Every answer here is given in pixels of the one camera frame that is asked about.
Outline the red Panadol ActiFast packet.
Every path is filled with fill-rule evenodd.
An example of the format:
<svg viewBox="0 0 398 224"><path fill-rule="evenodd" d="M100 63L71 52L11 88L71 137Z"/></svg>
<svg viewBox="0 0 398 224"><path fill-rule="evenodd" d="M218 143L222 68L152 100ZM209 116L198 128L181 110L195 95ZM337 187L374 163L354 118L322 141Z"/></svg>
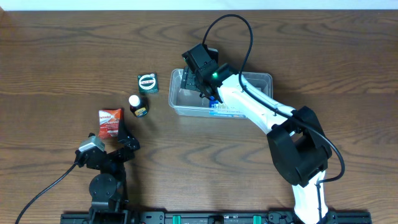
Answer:
<svg viewBox="0 0 398 224"><path fill-rule="evenodd" d="M99 134L101 139L118 136L119 124L123 120L123 110L99 110Z"/></svg>

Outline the blue cooling patch box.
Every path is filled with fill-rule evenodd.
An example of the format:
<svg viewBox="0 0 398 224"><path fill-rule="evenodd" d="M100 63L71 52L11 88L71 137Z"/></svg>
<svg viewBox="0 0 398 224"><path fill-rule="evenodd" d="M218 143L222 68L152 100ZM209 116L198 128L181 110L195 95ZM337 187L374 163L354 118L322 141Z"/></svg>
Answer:
<svg viewBox="0 0 398 224"><path fill-rule="evenodd" d="M230 108L218 100L209 101L209 115L222 118L246 118L239 110Z"/></svg>

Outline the green Zam-Buk ointment box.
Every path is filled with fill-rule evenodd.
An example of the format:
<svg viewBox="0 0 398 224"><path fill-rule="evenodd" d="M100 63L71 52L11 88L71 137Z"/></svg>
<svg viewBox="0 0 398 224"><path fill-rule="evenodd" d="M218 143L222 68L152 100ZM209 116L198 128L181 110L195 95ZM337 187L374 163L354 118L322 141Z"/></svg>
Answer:
<svg viewBox="0 0 398 224"><path fill-rule="evenodd" d="M149 94L157 93L159 91L159 82L156 73L149 73L137 76L139 93Z"/></svg>

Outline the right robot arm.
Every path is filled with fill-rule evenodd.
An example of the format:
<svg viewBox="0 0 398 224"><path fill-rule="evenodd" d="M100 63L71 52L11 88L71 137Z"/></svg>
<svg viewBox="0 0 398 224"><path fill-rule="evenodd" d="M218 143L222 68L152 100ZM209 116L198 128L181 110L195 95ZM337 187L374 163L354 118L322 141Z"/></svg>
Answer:
<svg viewBox="0 0 398 224"><path fill-rule="evenodd" d="M219 66L215 59L184 60L181 87L225 103L259 127L267 136L275 168L292 186L297 218L325 223L323 184L333 146L316 114L306 106L296 110L276 102L244 74L227 64Z"/></svg>

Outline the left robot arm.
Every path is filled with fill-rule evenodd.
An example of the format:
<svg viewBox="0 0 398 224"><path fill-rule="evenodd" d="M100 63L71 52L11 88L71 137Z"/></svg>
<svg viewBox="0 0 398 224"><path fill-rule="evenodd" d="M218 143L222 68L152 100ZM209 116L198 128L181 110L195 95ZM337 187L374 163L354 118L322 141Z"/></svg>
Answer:
<svg viewBox="0 0 398 224"><path fill-rule="evenodd" d="M78 167L99 170L90 182L91 207L89 217L83 223L139 222L137 214L126 208L129 199L124 163L135 158L134 152L140 149L140 145L123 120L118 125L118 143L123 145L122 148L106 152L104 142L91 133L75 151Z"/></svg>

